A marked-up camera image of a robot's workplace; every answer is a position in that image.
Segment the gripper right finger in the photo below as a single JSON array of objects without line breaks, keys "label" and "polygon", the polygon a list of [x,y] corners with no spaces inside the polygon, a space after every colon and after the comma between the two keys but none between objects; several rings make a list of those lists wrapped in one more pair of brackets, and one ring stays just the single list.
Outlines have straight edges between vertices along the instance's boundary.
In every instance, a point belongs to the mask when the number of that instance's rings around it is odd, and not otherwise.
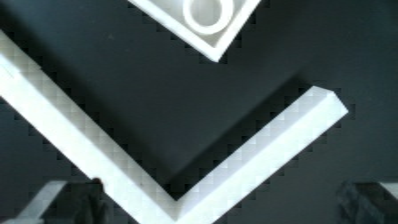
[{"label": "gripper right finger", "polygon": [[344,182],[337,224],[398,224],[398,182]]}]

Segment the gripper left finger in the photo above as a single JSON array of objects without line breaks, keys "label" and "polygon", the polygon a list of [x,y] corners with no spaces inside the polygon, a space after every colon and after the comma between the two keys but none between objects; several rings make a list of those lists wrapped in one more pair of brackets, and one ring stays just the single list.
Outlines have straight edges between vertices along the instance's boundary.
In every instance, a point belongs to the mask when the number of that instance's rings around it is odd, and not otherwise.
[{"label": "gripper left finger", "polygon": [[49,181],[10,224],[110,224],[101,181]]}]

